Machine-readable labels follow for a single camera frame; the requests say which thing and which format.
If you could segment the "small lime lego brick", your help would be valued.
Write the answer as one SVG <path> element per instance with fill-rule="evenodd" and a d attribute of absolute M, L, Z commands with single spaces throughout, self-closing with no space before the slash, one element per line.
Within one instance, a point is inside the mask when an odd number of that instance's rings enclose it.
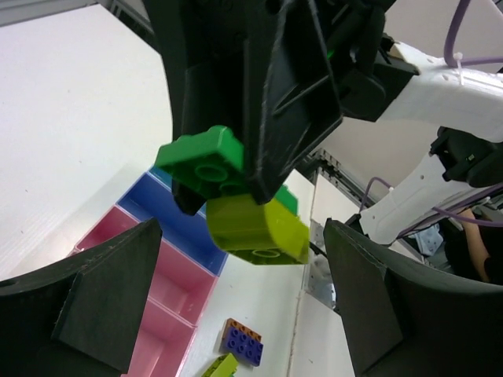
<path fill-rule="evenodd" d="M 238 361 L 231 354 L 224 354 L 217 359 L 206 369 L 201 375 L 202 377 L 234 377 L 237 371 Z"/>

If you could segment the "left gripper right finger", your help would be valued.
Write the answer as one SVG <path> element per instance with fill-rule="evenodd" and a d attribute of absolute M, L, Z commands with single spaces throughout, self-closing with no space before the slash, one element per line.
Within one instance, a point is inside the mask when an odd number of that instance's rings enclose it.
<path fill-rule="evenodd" d="M 445 273 L 328 220 L 324 238 L 357 376 L 499 376 L 502 289 Z"/>

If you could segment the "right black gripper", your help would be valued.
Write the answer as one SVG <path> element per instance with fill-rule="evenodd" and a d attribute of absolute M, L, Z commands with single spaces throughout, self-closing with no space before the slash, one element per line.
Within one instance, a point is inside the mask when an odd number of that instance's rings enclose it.
<path fill-rule="evenodd" d="M 385 98 L 382 1 L 144 6 L 169 86 L 172 176 L 186 213 L 249 190 L 269 202 L 344 116 Z"/>

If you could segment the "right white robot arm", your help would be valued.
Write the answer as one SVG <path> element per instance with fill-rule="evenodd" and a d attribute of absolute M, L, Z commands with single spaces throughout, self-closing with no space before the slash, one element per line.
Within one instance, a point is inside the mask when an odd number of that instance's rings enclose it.
<path fill-rule="evenodd" d="M 284 182 L 345 118 L 437 126 L 420 165 L 357 217 L 388 245 L 502 183 L 502 77 L 384 32 L 389 1 L 147 1 L 171 102 L 156 167 L 221 250 L 308 261 Z"/>

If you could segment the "orange lego brick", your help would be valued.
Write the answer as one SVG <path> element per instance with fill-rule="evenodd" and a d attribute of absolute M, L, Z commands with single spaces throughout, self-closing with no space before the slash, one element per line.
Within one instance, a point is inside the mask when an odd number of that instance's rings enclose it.
<path fill-rule="evenodd" d="M 223 338 L 225 338 L 226 333 L 228 332 L 228 330 L 230 328 L 236 328 L 237 330 L 242 331 L 246 335 L 248 335 L 251 338 L 253 338 L 255 341 L 258 341 L 258 342 L 262 341 L 262 336 L 259 333 L 253 331 L 249 327 L 241 324 L 240 322 L 238 322 L 237 320 L 235 320 L 233 318 L 228 318 L 226 320 L 226 323 L 225 323 L 225 326 L 224 326 L 223 332 L 222 332 L 222 337 Z"/>

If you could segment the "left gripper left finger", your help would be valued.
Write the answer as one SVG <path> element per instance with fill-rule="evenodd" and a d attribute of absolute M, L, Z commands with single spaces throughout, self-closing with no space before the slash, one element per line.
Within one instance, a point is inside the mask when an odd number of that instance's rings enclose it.
<path fill-rule="evenodd" d="M 160 251 L 156 219 L 1 282 L 3 373 L 126 373 Z"/>

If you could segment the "purple lego brick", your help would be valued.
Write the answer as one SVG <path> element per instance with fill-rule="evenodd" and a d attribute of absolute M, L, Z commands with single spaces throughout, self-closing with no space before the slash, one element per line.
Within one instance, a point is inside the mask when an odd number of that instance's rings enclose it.
<path fill-rule="evenodd" d="M 223 335 L 219 350 L 222 353 L 231 353 L 239 362 L 258 367 L 262 361 L 263 348 L 260 341 L 230 326 Z"/>

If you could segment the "dark green lego brick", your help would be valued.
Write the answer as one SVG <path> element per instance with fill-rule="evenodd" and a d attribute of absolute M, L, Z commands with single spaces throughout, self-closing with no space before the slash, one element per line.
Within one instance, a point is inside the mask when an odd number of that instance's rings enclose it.
<path fill-rule="evenodd" d="M 226 126 L 182 135 L 161 146 L 154 166 L 172 177 L 174 200 L 188 215 L 210 199 L 250 192 L 244 178 L 244 147 Z"/>

